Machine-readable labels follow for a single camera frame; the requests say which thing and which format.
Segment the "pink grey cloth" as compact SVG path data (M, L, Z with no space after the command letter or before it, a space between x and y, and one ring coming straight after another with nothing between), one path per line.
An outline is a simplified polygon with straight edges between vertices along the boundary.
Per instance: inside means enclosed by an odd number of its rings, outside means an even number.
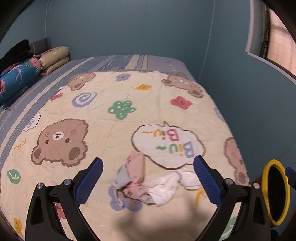
M118 192L121 192L127 198L139 200L146 204L154 204L153 198L143 184L144 173L144 154L136 151L131 152L126 163L119 168L111 183L115 200L120 207L124 207L124 202L120 199Z

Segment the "white tissue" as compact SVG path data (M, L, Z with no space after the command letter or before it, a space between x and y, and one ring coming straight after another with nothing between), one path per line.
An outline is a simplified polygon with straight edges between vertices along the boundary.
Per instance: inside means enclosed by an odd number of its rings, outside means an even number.
M162 206L170 202L179 186L185 190L199 190L202 188L194 171L180 168L163 177L156 177L146 182L145 186L156 206Z

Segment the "yellow rimmed trash bin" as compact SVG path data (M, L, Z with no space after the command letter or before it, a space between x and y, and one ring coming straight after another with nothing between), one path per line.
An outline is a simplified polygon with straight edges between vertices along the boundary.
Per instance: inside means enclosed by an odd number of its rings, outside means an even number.
M290 185L283 164L276 159L270 160L251 185L262 192L270 226L281 225L290 207Z

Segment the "cream bear print quilt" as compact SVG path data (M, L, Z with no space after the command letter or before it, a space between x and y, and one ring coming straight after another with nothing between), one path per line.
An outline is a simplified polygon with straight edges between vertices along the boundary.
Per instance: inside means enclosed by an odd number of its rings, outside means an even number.
M37 183L59 185L97 157L103 172L80 210L101 240L194 240L215 211L193 171L197 155L249 184L214 101L182 74L67 76L17 121L1 150L1 210L20 238Z

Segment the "blue floral folded duvet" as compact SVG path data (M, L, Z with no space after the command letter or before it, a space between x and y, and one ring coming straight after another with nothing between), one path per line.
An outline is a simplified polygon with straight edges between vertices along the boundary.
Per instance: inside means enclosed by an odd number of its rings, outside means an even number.
M41 63L36 57L13 67L1 77L1 101L7 101L22 88L37 79Z

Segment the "cream folded blanket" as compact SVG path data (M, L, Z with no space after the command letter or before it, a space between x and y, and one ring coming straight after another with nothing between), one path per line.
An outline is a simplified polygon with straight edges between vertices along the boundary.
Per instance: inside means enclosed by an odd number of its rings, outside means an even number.
M49 75L57 68L69 62L69 48L66 46L59 46L43 52L39 56L41 64L41 75Z

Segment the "grey padded headboard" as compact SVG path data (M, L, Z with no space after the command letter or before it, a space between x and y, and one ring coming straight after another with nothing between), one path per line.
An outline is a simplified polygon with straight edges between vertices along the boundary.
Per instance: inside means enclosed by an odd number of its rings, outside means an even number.
M41 54L52 48L49 38L44 38L36 42L30 43L29 46L30 46L29 52L34 55Z

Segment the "black clothing pile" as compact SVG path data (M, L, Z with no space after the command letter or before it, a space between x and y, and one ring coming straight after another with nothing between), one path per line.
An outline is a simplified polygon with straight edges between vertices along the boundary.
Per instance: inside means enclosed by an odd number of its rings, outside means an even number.
M32 58L33 54L30 52L30 49L29 40L27 39L14 45L5 56L1 58L1 73L13 64Z

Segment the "window with dark frame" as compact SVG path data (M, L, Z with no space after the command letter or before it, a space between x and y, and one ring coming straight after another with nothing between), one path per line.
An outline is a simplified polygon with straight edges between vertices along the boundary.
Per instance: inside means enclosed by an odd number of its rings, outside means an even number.
M263 1L250 1L245 53L295 83L295 35L283 17Z

